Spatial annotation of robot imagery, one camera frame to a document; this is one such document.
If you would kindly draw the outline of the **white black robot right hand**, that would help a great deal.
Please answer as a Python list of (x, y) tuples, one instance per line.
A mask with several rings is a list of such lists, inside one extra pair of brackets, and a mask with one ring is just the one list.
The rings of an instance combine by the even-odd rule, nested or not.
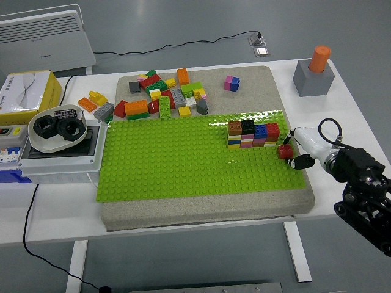
[(334, 149), (331, 143), (326, 142), (315, 128), (295, 128), (286, 136), (283, 144), (286, 145), (291, 138), (307, 152), (293, 159), (286, 159), (286, 162), (296, 170), (303, 170), (314, 166), (319, 160), (322, 168), (332, 173), (332, 168), (339, 149)]

